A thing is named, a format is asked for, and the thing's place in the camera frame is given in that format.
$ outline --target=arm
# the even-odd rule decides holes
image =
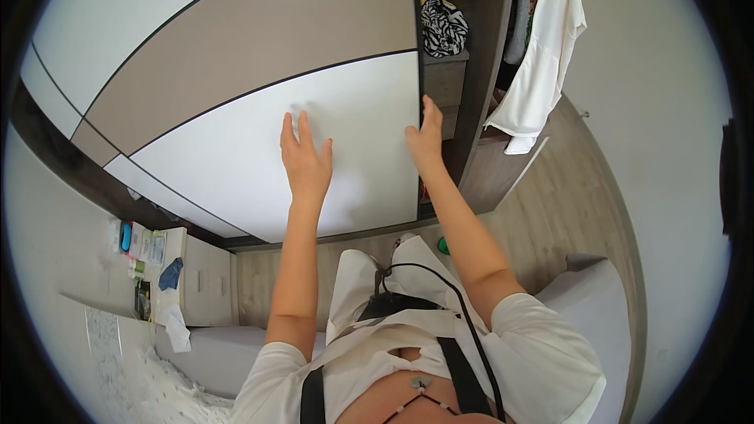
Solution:
[[[500,300],[525,291],[508,268],[502,250],[466,204],[445,169],[440,134],[443,115],[427,95],[424,106],[421,130],[406,128],[406,141],[432,199],[461,284],[476,312],[490,327],[492,311]]]
[[[317,155],[306,112],[298,117],[298,136],[300,142],[293,134],[292,117],[286,113],[280,149],[293,201],[265,344],[293,345],[311,361],[317,332],[317,224],[333,175],[333,140],[325,141]]]

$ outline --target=white wall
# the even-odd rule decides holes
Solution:
[[[3,174],[7,235],[37,334],[61,377],[96,422],[110,420],[87,337],[84,306],[127,315],[127,259],[107,247],[112,216],[53,174],[8,126]]]
[[[633,222],[648,307],[647,358],[633,422],[683,378],[728,271],[721,234],[725,78],[693,0],[583,0],[564,93],[612,167]]]

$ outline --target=blue object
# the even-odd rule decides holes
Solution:
[[[169,266],[160,274],[160,291],[165,291],[168,288],[174,290],[178,287],[178,277],[181,274],[183,268],[183,260],[176,258]]]
[[[123,249],[124,252],[128,252],[128,249],[131,247],[131,225],[124,224],[122,233],[123,237],[121,237],[121,249]]]

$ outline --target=hand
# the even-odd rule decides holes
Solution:
[[[317,155],[305,111],[298,116],[298,139],[300,141],[293,134],[293,117],[286,112],[280,133],[280,149],[293,202],[319,209],[333,177],[333,140],[329,138],[325,141]]]
[[[422,101],[424,121],[421,123],[421,130],[418,131],[415,126],[407,126],[405,133],[411,159],[421,178],[426,180],[435,172],[445,170],[442,152],[443,114],[427,95]]]

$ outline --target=woman's left hand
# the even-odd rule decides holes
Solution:
[[[332,138],[324,142],[317,155],[306,111],[298,116],[298,139],[293,134],[293,117],[286,112],[280,133],[280,149],[293,202],[321,208],[333,177]]]

